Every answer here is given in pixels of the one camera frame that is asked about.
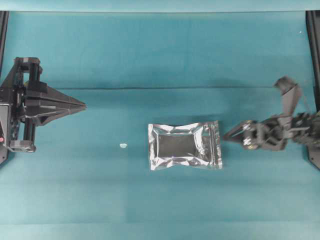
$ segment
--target teal backdrop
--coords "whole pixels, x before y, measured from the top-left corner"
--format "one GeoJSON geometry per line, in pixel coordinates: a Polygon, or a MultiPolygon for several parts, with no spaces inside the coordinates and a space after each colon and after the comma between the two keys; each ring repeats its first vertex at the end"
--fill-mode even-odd
{"type": "Polygon", "coordinates": [[[0,240],[319,239],[303,146],[222,141],[212,171],[148,162],[149,123],[262,121],[282,111],[283,75],[314,112],[305,12],[11,12],[2,80],[15,57],[40,58],[42,81],[87,110],[38,127],[37,151],[0,167],[0,240]]]}

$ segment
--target screw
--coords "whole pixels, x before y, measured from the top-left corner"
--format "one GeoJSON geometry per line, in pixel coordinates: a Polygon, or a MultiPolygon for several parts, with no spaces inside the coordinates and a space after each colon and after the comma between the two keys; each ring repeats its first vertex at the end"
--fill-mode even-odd
{"type": "Polygon", "coordinates": [[[251,145],[249,145],[249,146],[246,146],[246,148],[249,149],[249,150],[255,150],[255,149],[258,148],[258,145],[256,145],[256,144],[251,144],[251,145]]]}
{"type": "Polygon", "coordinates": [[[295,123],[296,126],[300,126],[302,124],[302,120],[299,120],[295,123]]]}

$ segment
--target teal table surface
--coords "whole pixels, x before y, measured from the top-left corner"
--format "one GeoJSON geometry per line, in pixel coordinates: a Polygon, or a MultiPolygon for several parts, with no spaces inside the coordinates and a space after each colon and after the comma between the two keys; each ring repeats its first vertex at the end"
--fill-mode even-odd
{"type": "Polygon", "coordinates": [[[320,171],[303,146],[222,141],[221,170],[148,162],[149,123],[262,121],[282,111],[283,75],[314,112],[304,16],[12,12],[1,78],[39,57],[42,80],[87,110],[38,127],[37,151],[0,167],[0,240],[319,239],[320,171]]]}
{"type": "Polygon", "coordinates": [[[1,0],[6,11],[108,13],[271,12],[320,9],[318,0],[1,0]]]}

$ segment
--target silver foil pouch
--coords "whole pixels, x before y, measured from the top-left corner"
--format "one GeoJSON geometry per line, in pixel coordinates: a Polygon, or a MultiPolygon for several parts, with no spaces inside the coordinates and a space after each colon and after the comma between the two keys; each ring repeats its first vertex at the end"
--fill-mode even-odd
{"type": "Polygon", "coordinates": [[[148,125],[151,170],[174,165],[202,169],[221,169],[221,145],[218,121],[183,126],[148,125]]]}

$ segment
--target small white object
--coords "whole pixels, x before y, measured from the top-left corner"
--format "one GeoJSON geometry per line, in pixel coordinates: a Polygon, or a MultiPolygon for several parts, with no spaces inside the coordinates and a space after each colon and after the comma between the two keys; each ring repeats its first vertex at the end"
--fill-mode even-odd
{"type": "Polygon", "coordinates": [[[128,146],[126,143],[120,143],[120,148],[125,149],[128,146]]]}

